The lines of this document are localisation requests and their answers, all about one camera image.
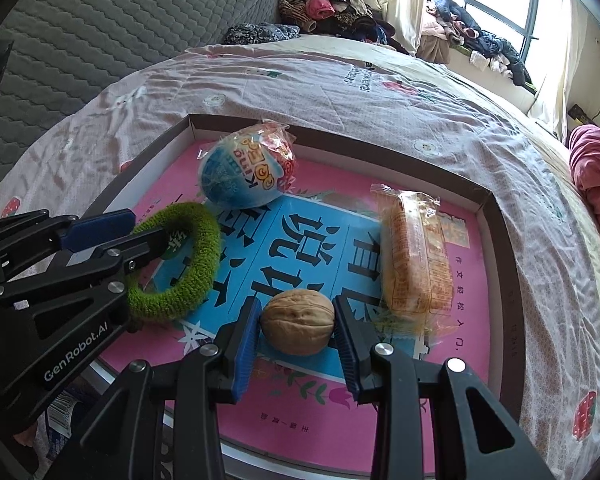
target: gray quilted mattress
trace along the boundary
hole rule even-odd
[[[0,86],[0,181],[22,153],[109,84],[232,25],[273,22],[277,0],[20,0]]]

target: green fuzzy ring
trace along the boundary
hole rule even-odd
[[[202,204],[171,204],[138,224],[134,233],[156,227],[167,232],[182,231],[193,239],[192,264],[182,279],[164,292],[147,294],[138,285],[139,272],[127,278],[128,302],[132,316],[142,320],[171,320],[183,317],[205,300],[220,265],[220,226]]]

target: barcode label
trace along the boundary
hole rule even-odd
[[[68,394],[58,395],[51,405],[46,409],[46,418],[49,427],[67,438],[71,438],[71,416],[78,400]]]

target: clear plastic wrapper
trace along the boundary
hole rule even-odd
[[[437,216],[440,199],[373,184],[381,227],[382,296],[389,309],[376,321],[394,336],[441,336],[450,316],[453,279]]]
[[[206,198],[222,209],[263,206],[291,188],[296,179],[296,138],[286,124],[264,120],[201,150],[198,170]]]

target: pink tulip illustration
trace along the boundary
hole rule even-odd
[[[346,389],[346,387],[334,388],[333,390],[331,390],[329,392],[329,400],[331,402],[334,402],[335,404],[342,404],[343,406],[346,406],[348,410],[351,409],[351,406],[349,405],[349,401],[348,401],[348,399],[350,399],[350,398],[351,398],[351,394]]]

